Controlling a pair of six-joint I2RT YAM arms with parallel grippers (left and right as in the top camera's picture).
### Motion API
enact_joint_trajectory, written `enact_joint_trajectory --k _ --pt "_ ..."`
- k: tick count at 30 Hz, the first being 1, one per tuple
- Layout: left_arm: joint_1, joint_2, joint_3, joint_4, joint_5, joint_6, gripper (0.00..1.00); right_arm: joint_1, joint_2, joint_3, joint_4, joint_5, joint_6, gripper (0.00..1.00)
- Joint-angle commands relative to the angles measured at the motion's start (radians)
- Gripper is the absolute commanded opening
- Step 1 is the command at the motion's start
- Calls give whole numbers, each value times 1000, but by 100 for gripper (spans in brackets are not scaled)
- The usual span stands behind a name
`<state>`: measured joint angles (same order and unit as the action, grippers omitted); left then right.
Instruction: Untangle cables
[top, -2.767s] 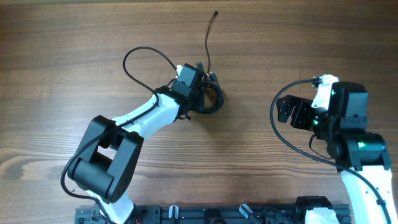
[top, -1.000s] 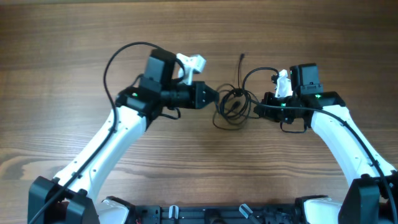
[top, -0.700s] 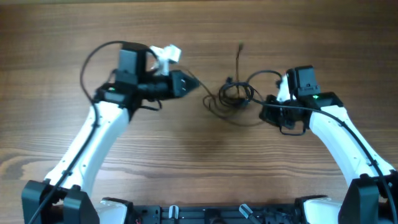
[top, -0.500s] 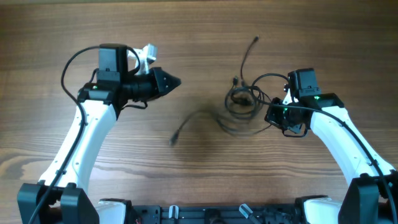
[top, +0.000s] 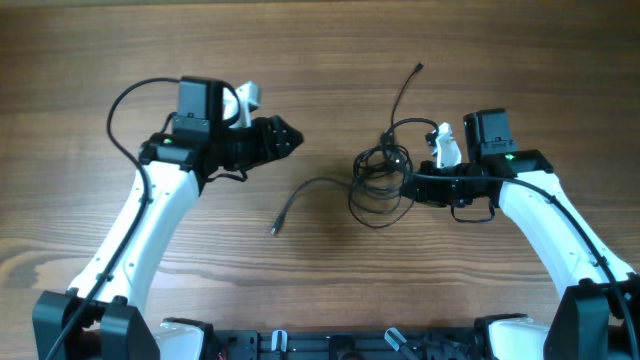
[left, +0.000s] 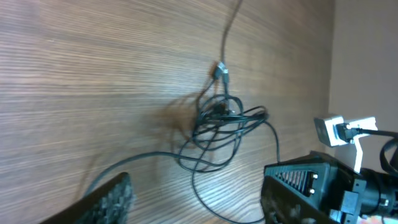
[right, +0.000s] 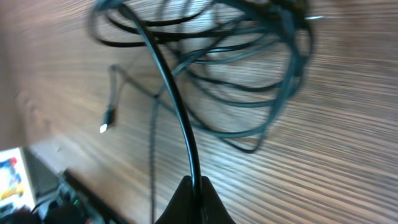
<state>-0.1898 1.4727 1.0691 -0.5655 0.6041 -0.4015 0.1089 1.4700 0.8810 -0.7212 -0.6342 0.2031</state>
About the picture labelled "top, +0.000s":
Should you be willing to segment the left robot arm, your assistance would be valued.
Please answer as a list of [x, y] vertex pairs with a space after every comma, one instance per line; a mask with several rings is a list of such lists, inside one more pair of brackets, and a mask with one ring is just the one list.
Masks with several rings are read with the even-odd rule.
[[204, 77], [176, 80], [163, 128], [125, 151], [136, 169], [108, 235], [65, 292], [45, 291], [32, 312], [41, 359], [223, 359], [212, 324], [144, 319], [151, 282], [173, 233], [204, 187], [244, 182], [249, 170], [289, 156], [304, 137], [281, 117], [252, 118], [260, 90]]

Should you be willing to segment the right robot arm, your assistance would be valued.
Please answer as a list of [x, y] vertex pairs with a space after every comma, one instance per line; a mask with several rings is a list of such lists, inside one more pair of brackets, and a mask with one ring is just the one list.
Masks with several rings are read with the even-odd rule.
[[612, 252], [564, 193], [538, 150], [520, 150], [503, 109], [464, 118], [463, 162], [448, 124], [427, 134], [434, 160], [413, 170], [400, 193], [450, 210], [486, 198], [524, 234], [545, 266], [560, 304], [553, 321], [522, 314], [477, 320], [487, 359], [636, 359], [639, 356], [639, 275]]

